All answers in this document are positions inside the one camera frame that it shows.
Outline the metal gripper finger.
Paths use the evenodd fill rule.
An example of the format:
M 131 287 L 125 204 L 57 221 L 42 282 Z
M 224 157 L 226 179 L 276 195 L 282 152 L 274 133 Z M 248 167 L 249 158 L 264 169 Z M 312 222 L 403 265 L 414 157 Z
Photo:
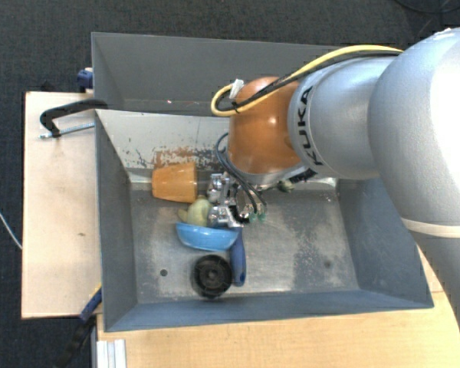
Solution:
M 230 176 L 228 173 L 213 173 L 206 190 L 207 199 L 212 204 L 224 204 L 228 201 Z
M 234 217 L 228 205 L 214 205 L 207 216 L 210 228 L 241 228 L 243 224 Z

